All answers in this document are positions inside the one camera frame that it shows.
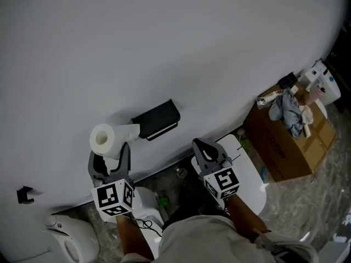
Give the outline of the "white foam box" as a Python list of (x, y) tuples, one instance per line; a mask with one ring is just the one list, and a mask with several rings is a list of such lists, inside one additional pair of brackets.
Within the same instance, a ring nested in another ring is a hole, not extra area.
[(350, 244), (327, 242), (319, 251), (319, 263), (344, 263), (350, 253)]

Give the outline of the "white appliance with blue button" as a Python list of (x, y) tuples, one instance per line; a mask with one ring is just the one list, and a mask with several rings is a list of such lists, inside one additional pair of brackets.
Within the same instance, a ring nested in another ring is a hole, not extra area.
[(324, 106), (330, 105), (341, 97), (339, 86), (330, 70), (321, 60), (318, 60), (313, 67), (319, 71), (319, 76), (315, 83), (325, 90), (320, 101)]

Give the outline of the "person's right forearm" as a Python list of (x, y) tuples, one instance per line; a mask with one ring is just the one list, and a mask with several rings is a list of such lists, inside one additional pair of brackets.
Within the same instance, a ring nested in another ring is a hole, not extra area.
[(238, 234), (251, 242), (254, 242), (260, 233), (269, 232), (262, 219), (238, 195), (231, 195), (227, 199), (227, 209)]

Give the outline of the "white paper scraps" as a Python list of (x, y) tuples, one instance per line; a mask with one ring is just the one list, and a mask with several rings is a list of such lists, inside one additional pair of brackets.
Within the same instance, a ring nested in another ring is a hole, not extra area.
[(343, 222), (338, 225), (333, 235), (333, 241), (351, 244), (351, 213), (347, 214)]

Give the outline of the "white toilet with round tank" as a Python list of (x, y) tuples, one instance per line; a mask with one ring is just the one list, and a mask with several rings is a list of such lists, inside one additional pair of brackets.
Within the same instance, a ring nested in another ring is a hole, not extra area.
[[(158, 195), (148, 188), (136, 187), (134, 189), (132, 212), (123, 214), (123, 216), (129, 217), (137, 223), (154, 258), (158, 258), (162, 228), (168, 219)], [(116, 216), (101, 216), (101, 219), (107, 224), (116, 223)]]

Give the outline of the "grey crumpled cloth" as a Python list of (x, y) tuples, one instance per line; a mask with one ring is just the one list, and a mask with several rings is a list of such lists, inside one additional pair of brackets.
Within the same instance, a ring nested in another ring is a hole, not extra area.
[(298, 139), (300, 137), (303, 129), (302, 112), (290, 89), (284, 89), (282, 94), (278, 95), (273, 101), (269, 110), (269, 117), (272, 121), (282, 121), (293, 138)]

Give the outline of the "white flat square toilet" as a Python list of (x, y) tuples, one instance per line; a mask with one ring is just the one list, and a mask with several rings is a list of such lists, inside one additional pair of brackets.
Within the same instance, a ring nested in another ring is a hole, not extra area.
[[(236, 168), (235, 173), (239, 178), (240, 186), (234, 195), (238, 195), (255, 214), (261, 213), (267, 201), (267, 193), (263, 181), (248, 154), (232, 134), (225, 136), (216, 143), (224, 147), (228, 158), (231, 158)], [(195, 157), (192, 158), (191, 163), (199, 175), (200, 167)], [(224, 211), (226, 211), (225, 199), (215, 199)]]

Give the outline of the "cream crumpled cloth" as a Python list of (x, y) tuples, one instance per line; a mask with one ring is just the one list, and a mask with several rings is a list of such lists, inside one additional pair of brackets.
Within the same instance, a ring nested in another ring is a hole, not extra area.
[(314, 118), (310, 107), (308, 105), (300, 105), (299, 109), (301, 111), (302, 123), (306, 125), (313, 124)]

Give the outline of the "white plastic box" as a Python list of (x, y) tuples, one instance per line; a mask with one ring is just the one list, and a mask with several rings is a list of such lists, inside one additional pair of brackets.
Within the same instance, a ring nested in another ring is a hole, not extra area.
[(322, 75), (321, 71), (315, 67), (312, 67), (308, 70), (304, 70), (300, 77), (298, 78), (298, 82), (305, 89), (310, 88), (315, 81)]

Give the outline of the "white wrapped tube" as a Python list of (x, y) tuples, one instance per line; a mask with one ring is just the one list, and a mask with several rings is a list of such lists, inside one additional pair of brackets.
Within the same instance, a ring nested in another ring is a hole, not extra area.
[(259, 109), (268, 107), (278, 96), (283, 94), (283, 90), (273, 91), (264, 96), (256, 98), (256, 104)]

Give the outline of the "white round brush head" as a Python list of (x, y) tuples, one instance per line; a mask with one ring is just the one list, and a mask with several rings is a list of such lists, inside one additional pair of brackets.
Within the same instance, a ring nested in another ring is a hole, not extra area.
[(244, 128), (238, 128), (236, 130), (236, 136), (238, 138), (239, 143), (243, 146), (247, 138), (246, 131), (244, 130)]

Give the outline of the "black wall hook bracket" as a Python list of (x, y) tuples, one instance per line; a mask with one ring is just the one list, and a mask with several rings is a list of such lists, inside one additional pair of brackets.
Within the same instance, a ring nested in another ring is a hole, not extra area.
[(16, 194), (17, 194), (17, 198), (18, 198), (18, 203), (19, 204), (33, 203), (35, 201), (34, 198), (28, 197), (28, 193), (31, 192), (32, 190), (33, 190), (33, 188), (28, 187), (28, 186), (23, 186), (21, 189), (17, 190)]

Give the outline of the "white toilet paper roll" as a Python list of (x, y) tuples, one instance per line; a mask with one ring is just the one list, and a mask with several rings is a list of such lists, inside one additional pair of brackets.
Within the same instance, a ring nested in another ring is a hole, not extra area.
[(125, 142), (135, 140), (140, 134), (140, 124), (95, 126), (90, 134), (91, 150), (100, 156), (118, 160)]

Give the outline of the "pink cup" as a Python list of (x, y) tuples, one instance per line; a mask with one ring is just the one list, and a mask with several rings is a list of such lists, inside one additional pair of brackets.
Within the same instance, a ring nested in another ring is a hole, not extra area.
[(310, 106), (312, 103), (316, 102), (317, 99), (320, 99), (320, 97), (324, 94), (325, 88), (316, 86), (305, 95), (304, 103), (307, 106)]

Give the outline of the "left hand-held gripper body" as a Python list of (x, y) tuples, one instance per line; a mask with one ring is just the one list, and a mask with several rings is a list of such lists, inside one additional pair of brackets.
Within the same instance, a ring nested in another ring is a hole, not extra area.
[(92, 196), (100, 216), (119, 216), (132, 212), (134, 187), (128, 174), (93, 174), (92, 180)]

